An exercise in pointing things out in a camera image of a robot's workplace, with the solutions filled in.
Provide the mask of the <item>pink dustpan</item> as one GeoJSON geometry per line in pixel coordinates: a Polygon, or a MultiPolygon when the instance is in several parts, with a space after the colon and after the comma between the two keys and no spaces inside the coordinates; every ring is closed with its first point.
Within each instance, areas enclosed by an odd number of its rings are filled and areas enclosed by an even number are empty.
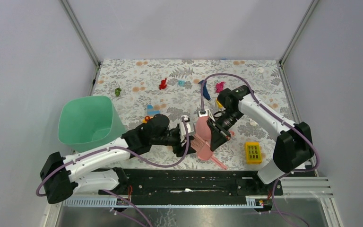
{"type": "MultiPolygon", "coordinates": [[[[207,125],[207,120],[211,120],[208,117],[199,117],[196,122],[196,134],[205,141],[210,141],[210,129],[207,125]]],[[[231,138],[234,136],[234,132],[230,131],[231,138]]]]}

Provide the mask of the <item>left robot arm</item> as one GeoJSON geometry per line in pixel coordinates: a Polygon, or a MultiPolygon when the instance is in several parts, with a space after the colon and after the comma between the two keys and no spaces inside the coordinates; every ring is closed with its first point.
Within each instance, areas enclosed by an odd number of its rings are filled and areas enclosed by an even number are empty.
{"type": "Polygon", "coordinates": [[[196,133],[195,125],[186,115],[175,128],[169,128],[166,115],[156,114],[145,123],[127,131],[115,140],[81,154],[61,156],[60,152],[48,156],[40,171],[41,183],[35,194],[46,197],[49,204],[62,202],[81,191],[109,190],[116,194],[126,192],[126,175],[118,169],[99,173],[108,164],[138,158],[149,165],[170,168],[181,163],[193,152],[191,142],[196,133]],[[171,146],[179,161],[164,165],[154,163],[142,155],[152,146],[171,146]]]}

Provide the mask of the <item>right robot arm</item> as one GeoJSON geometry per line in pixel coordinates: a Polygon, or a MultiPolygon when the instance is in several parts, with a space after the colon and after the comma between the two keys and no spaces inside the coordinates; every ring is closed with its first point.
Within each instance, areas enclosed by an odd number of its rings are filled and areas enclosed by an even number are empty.
{"type": "Polygon", "coordinates": [[[276,143],[272,159],[257,172],[257,179],[252,182],[256,194],[265,194],[273,181],[314,156],[309,125],[305,122],[295,123],[269,109],[246,85],[234,90],[225,88],[217,99],[225,110],[217,119],[207,120],[211,130],[211,151],[230,139],[229,129],[244,115],[265,129],[276,143]]]}

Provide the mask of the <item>pink brush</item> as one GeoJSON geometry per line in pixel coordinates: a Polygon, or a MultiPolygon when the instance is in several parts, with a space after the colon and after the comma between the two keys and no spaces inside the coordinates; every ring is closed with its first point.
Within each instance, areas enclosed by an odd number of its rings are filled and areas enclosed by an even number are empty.
{"type": "Polygon", "coordinates": [[[194,140],[192,140],[190,143],[191,148],[196,151],[196,155],[199,159],[204,161],[212,161],[223,170],[228,169],[228,167],[224,163],[222,163],[213,155],[213,152],[210,149],[210,145],[206,141],[200,140],[198,137],[195,137],[194,140]]]}

